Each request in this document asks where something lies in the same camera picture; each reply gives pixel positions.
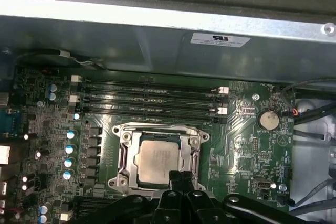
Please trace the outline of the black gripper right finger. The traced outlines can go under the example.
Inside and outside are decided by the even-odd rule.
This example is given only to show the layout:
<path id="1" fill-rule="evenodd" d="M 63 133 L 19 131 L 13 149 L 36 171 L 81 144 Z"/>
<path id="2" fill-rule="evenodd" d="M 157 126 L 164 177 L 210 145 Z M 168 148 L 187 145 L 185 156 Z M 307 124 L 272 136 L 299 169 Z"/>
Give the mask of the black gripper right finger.
<path id="1" fill-rule="evenodd" d="M 206 191 L 194 186 L 192 173 L 181 173 L 182 193 L 189 211 L 187 223 L 307 223 L 289 213 L 277 210 L 238 194 L 219 202 Z"/>

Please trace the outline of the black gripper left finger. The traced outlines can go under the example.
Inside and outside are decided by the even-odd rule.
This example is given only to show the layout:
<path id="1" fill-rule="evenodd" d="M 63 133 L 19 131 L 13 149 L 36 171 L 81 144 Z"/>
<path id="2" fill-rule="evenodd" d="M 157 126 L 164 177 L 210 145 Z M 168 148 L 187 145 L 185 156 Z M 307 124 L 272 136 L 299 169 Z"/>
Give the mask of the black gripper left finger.
<path id="1" fill-rule="evenodd" d="M 169 173 L 168 189 L 150 200 L 130 195 L 78 219 L 79 223 L 181 223 L 182 173 Z"/>

